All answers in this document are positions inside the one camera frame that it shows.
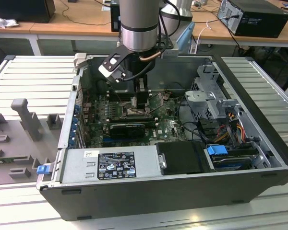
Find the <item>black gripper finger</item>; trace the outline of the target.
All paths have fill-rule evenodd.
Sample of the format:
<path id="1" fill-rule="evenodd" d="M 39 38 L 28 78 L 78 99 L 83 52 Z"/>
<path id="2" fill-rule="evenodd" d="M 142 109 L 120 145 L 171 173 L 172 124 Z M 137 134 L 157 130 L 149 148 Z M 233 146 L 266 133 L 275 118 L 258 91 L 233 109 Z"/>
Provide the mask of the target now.
<path id="1" fill-rule="evenodd" d="M 149 92 L 147 89 L 136 91 L 136 108 L 145 108 Z"/>

